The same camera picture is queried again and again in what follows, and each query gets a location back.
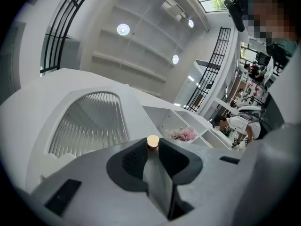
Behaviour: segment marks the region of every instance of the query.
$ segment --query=black railing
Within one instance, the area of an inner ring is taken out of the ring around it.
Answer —
[[[45,48],[44,62],[40,73],[58,70],[61,67],[63,47],[68,30],[85,0],[64,0],[51,25]]]
[[[201,103],[209,93],[209,90],[211,89],[219,72],[219,68],[224,60],[229,43],[230,33],[230,28],[221,27],[213,54],[208,63],[208,67],[206,68],[200,82],[186,104],[186,110],[196,113]]]

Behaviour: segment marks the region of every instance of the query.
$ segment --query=white counter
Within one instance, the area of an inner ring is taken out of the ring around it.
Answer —
[[[16,186],[24,188],[33,145],[42,126],[61,100],[71,91],[114,84],[120,85],[93,73],[61,69],[33,80],[0,106],[1,153],[4,166]],[[143,106],[186,111],[137,89],[132,90]],[[206,128],[212,128],[211,123],[203,117],[191,115]]]

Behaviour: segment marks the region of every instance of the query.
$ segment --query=ceiling light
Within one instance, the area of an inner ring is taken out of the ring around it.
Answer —
[[[194,78],[192,78],[190,75],[188,76],[188,79],[190,79],[191,81],[194,81]]]
[[[194,27],[194,23],[193,23],[193,21],[192,21],[191,19],[188,21],[188,26],[189,26],[190,28],[193,28],[193,27]]]
[[[172,58],[172,62],[173,62],[173,64],[176,65],[179,62],[179,56],[174,55],[173,58]]]
[[[125,36],[128,35],[128,33],[130,32],[130,27],[126,24],[120,24],[117,27],[117,32],[121,35],[121,36]]]

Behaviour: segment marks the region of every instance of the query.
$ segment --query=vertical slats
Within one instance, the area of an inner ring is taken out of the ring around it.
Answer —
[[[110,93],[94,93],[75,101],[53,136],[49,153],[81,156],[128,141],[120,101]]]

